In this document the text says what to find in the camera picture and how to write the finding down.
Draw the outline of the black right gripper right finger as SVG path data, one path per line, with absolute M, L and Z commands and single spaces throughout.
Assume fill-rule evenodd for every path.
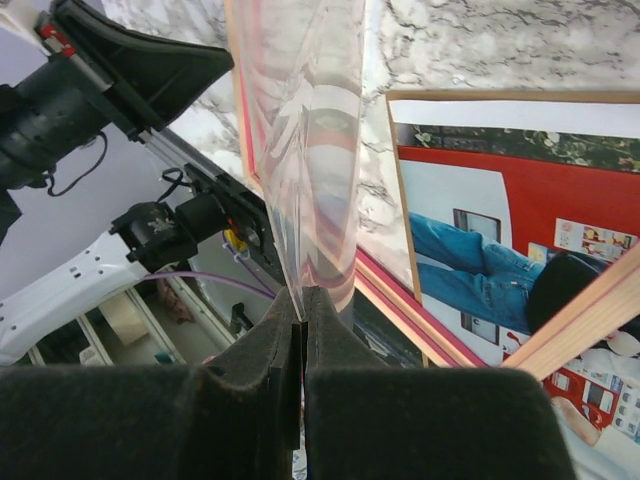
M 339 319 L 328 292 L 302 294 L 305 428 L 312 479 L 569 479 L 551 405 L 509 368 L 385 364 Z

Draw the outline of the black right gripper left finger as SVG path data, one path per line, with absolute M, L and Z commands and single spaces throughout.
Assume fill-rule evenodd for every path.
M 10 367 L 5 479 L 286 479 L 300 386 L 296 314 L 263 319 L 198 365 Z

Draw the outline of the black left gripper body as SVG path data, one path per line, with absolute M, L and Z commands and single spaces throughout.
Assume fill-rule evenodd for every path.
M 128 136 L 150 110 L 104 47 L 55 53 L 18 84 L 1 86 L 1 187 L 40 188 L 47 172 L 109 124 Z

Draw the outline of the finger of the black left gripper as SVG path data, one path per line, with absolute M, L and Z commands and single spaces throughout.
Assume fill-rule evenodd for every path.
M 125 117 L 126 133 L 164 129 L 234 67 L 223 48 L 126 29 L 83 1 L 54 1 L 49 13 L 79 57 L 106 79 L 106 98 Z

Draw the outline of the clear acrylic sheet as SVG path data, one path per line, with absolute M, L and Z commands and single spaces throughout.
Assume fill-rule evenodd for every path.
M 229 1 L 247 165 L 295 311 L 309 287 L 354 291 L 365 5 Z

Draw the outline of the printed photo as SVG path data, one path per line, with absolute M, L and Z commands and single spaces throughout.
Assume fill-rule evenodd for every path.
M 581 479 L 639 475 L 639 96 L 386 98 L 413 289 L 544 388 Z

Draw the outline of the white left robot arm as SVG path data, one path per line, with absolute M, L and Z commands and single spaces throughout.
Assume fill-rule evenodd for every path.
M 138 34 L 81 1 L 1 5 L 4 30 L 47 61 L 16 86 L 1 88 L 1 227 L 19 219 L 12 192 L 57 194 L 57 163 L 117 127 L 147 144 L 234 65 L 222 48 Z M 143 202 L 91 245 L 1 303 L 1 362 L 20 360 L 51 332 L 168 265 L 193 257 L 226 229 L 217 196 L 200 193 L 170 207 Z

